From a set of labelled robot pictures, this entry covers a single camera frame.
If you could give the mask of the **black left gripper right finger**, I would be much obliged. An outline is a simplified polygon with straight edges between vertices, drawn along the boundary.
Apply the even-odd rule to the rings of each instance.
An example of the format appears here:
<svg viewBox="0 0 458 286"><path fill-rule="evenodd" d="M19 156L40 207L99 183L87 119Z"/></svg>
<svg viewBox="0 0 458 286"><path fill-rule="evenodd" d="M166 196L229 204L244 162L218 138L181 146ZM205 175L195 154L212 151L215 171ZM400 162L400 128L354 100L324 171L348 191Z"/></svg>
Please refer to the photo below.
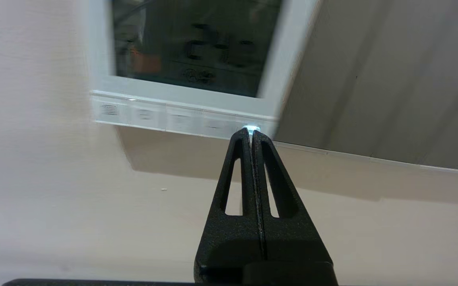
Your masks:
<svg viewBox="0 0 458 286"><path fill-rule="evenodd" d="M272 140L255 131L252 160L258 192L262 259L251 282L269 286L336 286L333 261Z"/></svg>

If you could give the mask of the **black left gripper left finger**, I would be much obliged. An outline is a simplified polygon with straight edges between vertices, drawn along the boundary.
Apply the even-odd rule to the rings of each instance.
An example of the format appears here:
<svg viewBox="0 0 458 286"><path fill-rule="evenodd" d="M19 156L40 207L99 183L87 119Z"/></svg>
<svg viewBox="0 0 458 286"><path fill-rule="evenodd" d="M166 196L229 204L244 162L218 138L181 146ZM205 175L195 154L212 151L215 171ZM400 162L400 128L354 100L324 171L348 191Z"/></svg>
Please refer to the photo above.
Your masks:
<svg viewBox="0 0 458 286"><path fill-rule="evenodd" d="M240 162L243 213L226 213L231 178ZM214 197L194 259L197 284L242 284L247 264L262 259L249 132L243 128L229 141Z"/></svg>

